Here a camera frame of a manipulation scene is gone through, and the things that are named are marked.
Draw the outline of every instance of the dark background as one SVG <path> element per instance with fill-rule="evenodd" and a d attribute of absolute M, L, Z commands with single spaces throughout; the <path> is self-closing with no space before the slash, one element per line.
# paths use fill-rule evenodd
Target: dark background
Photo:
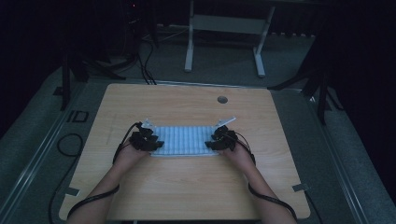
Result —
<path fill-rule="evenodd" d="M 156 22 L 188 24 L 189 1 L 154 2 Z M 197 10 L 209 14 L 260 17 L 263 11 L 261 7 L 256 7 L 256 11 L 224 1 L 196 2 Z M 320 57 L 329 62 L 332 86 L 395 202 L 392 173 L 396 170 L 396 4 L 285 2 L 276 2 L 278 8 L 270 31 L 317 36 L 306 62 L 316 66 L 315 58 Z M 109 53 L 120 51 L 120 39 L 129 32 L 125 30 L 125 5 L 125 1 L 104 0 L 0 3 L 1 136 L 45 78 L 61 66 L 63 52 L 82 51 L 95 60 L 106 61 Z"/>

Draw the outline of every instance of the hand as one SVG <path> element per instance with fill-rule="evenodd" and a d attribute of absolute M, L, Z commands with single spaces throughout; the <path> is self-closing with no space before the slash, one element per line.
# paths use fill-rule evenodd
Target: hand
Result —
<path fill-rule="evenodd" d="M 117 167 L 123 174 L 131 170 L 142 158 L 149 155 L 147 151 L 136 150 L 129 141 L 126 141 L 122 147 L 123 149 L 120 151 L 113 166 Z"/>
<path fill-rule="evenodd" d="M 239 143 L 235 144 L 233 151 L 227 148 L 225 150 L 218 150 L 218 153 L 227 157 L 244 174 L 256 167 L 248 152 Z"/>

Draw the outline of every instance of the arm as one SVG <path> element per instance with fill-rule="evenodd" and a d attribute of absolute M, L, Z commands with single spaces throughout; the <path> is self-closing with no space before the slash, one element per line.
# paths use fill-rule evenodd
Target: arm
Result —
<path fill-rule="evenodd" d="M 120 151 L 113 166 L 108 170 L 106 175 L 88 197 L 113 190 L 120 183 L 123 176 L 128 173 L 140 159 L 147 155 L 148 153 L 146 151 L 136 150 L 130 145 L 126 146 Z M 82 205 L 67 219 L 67 223 L 105 223 L 112 200 L 113 195 L 110 195 L 103 199 Z"/>
<path fill-rule="evenodd" d="M 219 154 L 227 157 L 246 176 L 250 186 L 258 193 L 277 198 L 242 146 L 236 144 L 234 151 L 226 149 L 219 151 Z M 296 223 L 287 208 L 257 197 L 254 197 L 253 200 L 260 213 L 262 223 Z"/>

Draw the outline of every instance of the gray floor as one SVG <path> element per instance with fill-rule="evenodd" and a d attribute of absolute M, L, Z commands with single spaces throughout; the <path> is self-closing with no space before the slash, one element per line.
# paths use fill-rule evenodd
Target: gray floor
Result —
<path fill-rule="evenodd" d="M 237 39 L 241 45 L 235 45 L 214 43 L 205 33 L 198 36 L 191 73 L 183 71 L 187 49 L 185 34 L 162 41 L 160 48 L 153 51 L 148 70 L 159 83 L 265 88 L 294 76 L 313 41 L 313 38 L 305 37 L 269 36 L 262 53 L 267 76 L 259 78 L 251 51 L 254 37 Z M 143 45 L 142 58 L 148 54 L 149 45 Z M 144 84 L 137 66 L 118 73 L 128 77 L 123 81 L 125 83 Z M 56 143 L 69 133 L 78 133 L 86 139 L 106 86 L 112 82 L 115 80 L 94 71 L 88 83 L 73 81 L 73 100 L 68 109 L 61 112 L 61 97 L 52 95 L 61 85 L 60 70 L 46 80 L 0 141 L 0 202 L 5 205 L 15 203 L 15 206 L 2 208 L 1 215 L 9 216 L 0 222 L 49 222 L 51 195 L 73 163 L 73 158 L 58 152 Z M 315 116 L 315 103 L 297 91 L 303 85 L 302 81 L 291 86 L 291 90 L 273 91 L 273 96 L 300 178 L 310 187 L 308 193 L 324 223 L 395 223 L 395 206 L 347 115 L 330 104 L 331 110 L 326 112 L 327 126 L 320 125 Z M 72 111 L 89 112 L 88 120 L 84 123 L 68 121 Z M 61 147 L 70 149 L 70 153 L 78 150 L 78 144 L 72 138 L 64 141 Z M 37 151 L 42 155 L 42 162 L 37 164 L 36 173 L 31 174 L 33 178 L 26 180 L 18 197 L 9 197 Z M 57 213 L 71 174 L 53 200 L 51 214 L 55 223 L 63 223 Z M 318 223 L 317 215 L 312 208 L 311 211 L 311 217 L 299 220 L 299 223 Z"/>

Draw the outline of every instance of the small round object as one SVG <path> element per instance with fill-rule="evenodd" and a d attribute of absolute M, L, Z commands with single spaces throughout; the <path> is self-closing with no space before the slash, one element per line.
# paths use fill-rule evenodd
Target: small round object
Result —
<path fill-rule="evenodd" d="M 221 104 L 227 104 L 228 99 L 225 96 L 219 96 L 218 97 L 218 102 L 221 103 Z"/>

